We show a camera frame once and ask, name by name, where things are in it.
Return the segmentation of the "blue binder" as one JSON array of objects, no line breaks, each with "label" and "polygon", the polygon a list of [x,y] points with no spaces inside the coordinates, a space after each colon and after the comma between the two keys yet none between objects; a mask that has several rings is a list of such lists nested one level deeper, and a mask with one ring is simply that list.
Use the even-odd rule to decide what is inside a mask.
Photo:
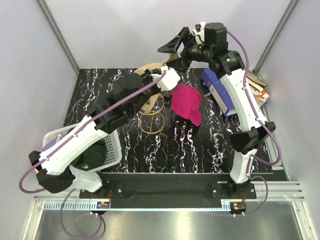
[{"label": "blue binder", "polygon": [[222,78],[218,78],[216,73],[209,68],[205,68],[201,74],[201,79],[206,85],[207,89],[217,102],[219,108],[223,112],[225,117],[237,115],[236,108],[232,102],[232,99],[222,83],[227,75]]}]

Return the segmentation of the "magenta mesh cap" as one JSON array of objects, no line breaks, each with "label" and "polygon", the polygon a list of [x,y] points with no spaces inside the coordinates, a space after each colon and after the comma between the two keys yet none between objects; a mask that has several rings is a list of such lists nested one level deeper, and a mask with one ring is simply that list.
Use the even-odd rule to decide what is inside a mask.
[{"label": "magenta mesh cap", "polygon": [[202,123],[200,106],[202,96],[191,86],[181,84],[171,94],[171,110],[178,116],[190,120],[196,127]]}]

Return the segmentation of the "white plastic basket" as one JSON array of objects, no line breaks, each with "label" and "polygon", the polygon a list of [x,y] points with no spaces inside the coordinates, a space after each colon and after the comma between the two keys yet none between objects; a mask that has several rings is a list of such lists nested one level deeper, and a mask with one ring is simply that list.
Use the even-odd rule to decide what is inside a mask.
[{"label": "white plastic basket", "polygon": [[[49,143],[51,140],[56,138],[59,134],[68,134],[73,130],[77,124],[72,124],[69,126],[65,126],[63,128],[59,128],[57,130],[53,130],[51,132],[48,132],[42,140],[42,147]],[[122,159],[122,152],[121,152],[121,144],[118,136],[118,131],[115,130],[111,134],[108,134],[105,138],[98,140],[92,145],[105,145],[107,152],[106,152],[106,158],[104,161],[104,164],[102,166],[99,166],[95,169],[89,170],[87,172],[98,172],[102,171],[106,168],[113,167],[117,165],[121,159]]]}]

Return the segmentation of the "dark green cap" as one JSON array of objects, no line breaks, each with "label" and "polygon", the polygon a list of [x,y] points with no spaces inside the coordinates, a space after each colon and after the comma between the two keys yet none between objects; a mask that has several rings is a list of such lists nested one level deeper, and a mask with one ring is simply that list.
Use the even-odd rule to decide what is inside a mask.
[{"label": "dark green cap", "polygon": [[101,167],[106,160],[106,154],[105,145],[93,144],[76,157],[70,165],[76,169],[89,171]]}]

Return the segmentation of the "beige baseball cap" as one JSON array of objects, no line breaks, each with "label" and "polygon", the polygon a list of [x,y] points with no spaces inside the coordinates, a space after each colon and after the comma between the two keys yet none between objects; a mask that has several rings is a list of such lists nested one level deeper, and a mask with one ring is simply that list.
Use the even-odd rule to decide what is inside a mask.
[{"label": "beige baseball cap", "polygon": [[[134,73],[139,74],[139,75],[142,76],[142,75],[145,73],[145,70],[148,70],[148,69],[155,72],[156,70],[160,70],[160,67],[162,67],[162,66],[164,66],[164,65],[167,65],[168,62],[173,61],[173,60],[175,60],[175,59],[177,59],[177,58],[178,58],[178,53],[171,53],[171,54],[169,54],[169,55],[166,57],[165,60],[162,61],[162,63],[159,63],[159,62],[149,63],[149,64],[147,64],[147,65],[144,65],[144,66],[138,68],[137,70],[134,71]],[[149,90],[150,90],[150,91],[153,91],[153,93],[151,93],[150,98],[151,98],[152,96],[154,96],[154,95],[157,95],[157,94],[160,94],[161,92],[163,92],[163,91],[157,86],[157,84],[155,84],[154,86],[152,86],[151,88],[149,88]]]}]

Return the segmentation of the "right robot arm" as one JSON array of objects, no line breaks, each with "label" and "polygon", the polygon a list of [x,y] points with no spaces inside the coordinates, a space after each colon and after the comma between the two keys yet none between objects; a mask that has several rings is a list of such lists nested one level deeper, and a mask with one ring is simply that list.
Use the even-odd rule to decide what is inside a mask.
[{"label": "right robot arm", "polygon": [[159,53],[171,56],[183,49],[180,56],[167,61],[167,66],[179,72],[186,72],[193,61],[207,63],[225,87],[234,105],[240,123],[240,132],[230,135],[235,151],[232,169],[223,190],[232,198],[239,198],[248,189],[253,177],[250,167],[259,146],[276,129],[260,111],[254,95],[247,85],[248,68],[241,55],[229,50],[227,36],[230,32],[221,22],[202,22],[194,31],[183,27],[168,43],[158,48]]}]

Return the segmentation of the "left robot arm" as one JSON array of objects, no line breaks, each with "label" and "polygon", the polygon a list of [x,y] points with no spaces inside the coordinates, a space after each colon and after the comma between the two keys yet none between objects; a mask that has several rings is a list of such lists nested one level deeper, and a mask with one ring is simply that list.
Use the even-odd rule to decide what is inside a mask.
[{"label": "left robot arm", "polygon": [[100,147],[104,138],[134,117],[150,99],[160,93],[160,82],[168,70],[147,69],[143,74],[127,73],[117,80],[110,93],[100,98],[83,119],[61,140],[45,151],[29,154],[32,169],[42,190],[52,194],[82,189],[97,198],[108,193],[99,174],[79,169],[72,163],[90,147]]}]

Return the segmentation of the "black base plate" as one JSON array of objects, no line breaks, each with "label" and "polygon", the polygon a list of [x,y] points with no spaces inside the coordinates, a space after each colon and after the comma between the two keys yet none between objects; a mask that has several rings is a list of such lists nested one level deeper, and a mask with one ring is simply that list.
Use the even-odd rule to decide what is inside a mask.
[{"label": "black base plate", "polygon": [[111,208],[204,210],[219,208],[222,200],[255,200],[248,181],[236,187],[227,173],[101,173],[102,187],[81,190],[81,199],[111,198]]}]

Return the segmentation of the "purple cap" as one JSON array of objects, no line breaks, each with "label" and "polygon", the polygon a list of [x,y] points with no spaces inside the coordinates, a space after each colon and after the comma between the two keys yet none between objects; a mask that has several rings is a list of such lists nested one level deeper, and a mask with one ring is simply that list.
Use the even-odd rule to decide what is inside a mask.
[{"label": "purple cap", "polygon": [[62,140],[66,135],[67,135],[66,133],[59,134],[56,138],[52,139],[49,143],[44,145],[41,149],[41,152],[44,152],[44,151],[50,149],[51,147],[53,147],[57,142]]}]

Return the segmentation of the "stack of books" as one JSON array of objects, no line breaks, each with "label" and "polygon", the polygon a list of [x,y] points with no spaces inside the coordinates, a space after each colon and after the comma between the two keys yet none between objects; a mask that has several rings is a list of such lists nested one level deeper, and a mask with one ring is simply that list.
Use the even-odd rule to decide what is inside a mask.
[{"label": "stack of books", "polygon": [[259,107],[263,106],[270,99],[270,95],[265,91],[267,83],[255,73],[249,71],[247,74],[247,83],[254,95]]}]

